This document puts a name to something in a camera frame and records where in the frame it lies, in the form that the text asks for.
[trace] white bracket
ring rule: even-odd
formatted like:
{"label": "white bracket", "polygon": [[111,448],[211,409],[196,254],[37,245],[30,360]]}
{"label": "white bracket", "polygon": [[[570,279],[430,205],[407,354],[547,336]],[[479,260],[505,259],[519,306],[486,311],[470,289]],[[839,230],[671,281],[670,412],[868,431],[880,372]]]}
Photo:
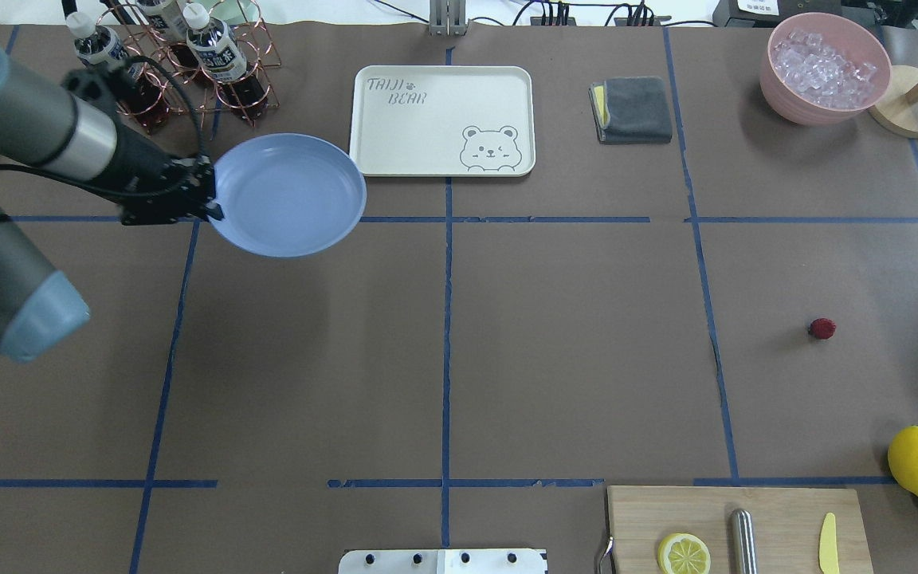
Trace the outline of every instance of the white bracket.
{"label": "white bracket", "polygon": [[352,551],[339,574],[547,574],[547,552],[532,548]]}
{"label": "white bracket", "polygon": [[466,35],[466,0],[430,0],[431,36]]}

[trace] bear face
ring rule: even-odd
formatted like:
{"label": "bear face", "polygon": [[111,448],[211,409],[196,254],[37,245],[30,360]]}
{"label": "bear face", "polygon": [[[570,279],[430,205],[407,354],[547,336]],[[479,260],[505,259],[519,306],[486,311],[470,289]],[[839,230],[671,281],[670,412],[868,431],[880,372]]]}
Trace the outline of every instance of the bear face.
{"label": "bear face", "polygon": [[462,135],[466,145],[459,160],[467,171],[515,171],[522,161],[516,146],[518,132],[513,126],[503,126],[498,131],[470,126],[463,128]]}

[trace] folded towel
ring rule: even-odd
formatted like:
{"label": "folded towel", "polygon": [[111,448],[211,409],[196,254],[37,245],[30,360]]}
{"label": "folded towel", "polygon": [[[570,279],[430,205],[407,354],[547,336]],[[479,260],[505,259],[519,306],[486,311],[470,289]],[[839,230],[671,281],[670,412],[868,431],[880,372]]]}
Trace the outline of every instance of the folded towel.
{"label": "folded towel", "polygon": [[609,77],[590,84],[601,143],[668,143],[671,114],[660,77]]}

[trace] round plate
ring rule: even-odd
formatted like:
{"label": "round plate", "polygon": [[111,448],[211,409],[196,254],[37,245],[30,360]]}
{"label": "round plate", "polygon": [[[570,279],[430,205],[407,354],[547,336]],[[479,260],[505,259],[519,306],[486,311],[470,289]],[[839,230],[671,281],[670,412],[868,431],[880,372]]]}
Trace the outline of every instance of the round plate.
{"label": "round plate", "polygon": [[303,134],[247,140],[214,165],[222,237],[252,254],[298,258],[346,237],[367,205],[367,183],[338,147]]}

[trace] red berry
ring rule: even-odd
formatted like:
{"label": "red berry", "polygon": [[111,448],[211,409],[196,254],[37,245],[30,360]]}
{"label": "red berry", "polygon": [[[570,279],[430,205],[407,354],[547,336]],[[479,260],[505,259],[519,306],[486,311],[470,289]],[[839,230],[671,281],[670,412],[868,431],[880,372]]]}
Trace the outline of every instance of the red berry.
{"label": "red berry", "polygon": [[821,319],[814,320],[810,324],[810,334],[813,335],[815,339],[830,339],[834,336],[834,330],[838,329],[837,325],[834,324],[834,321],[831,319]]}

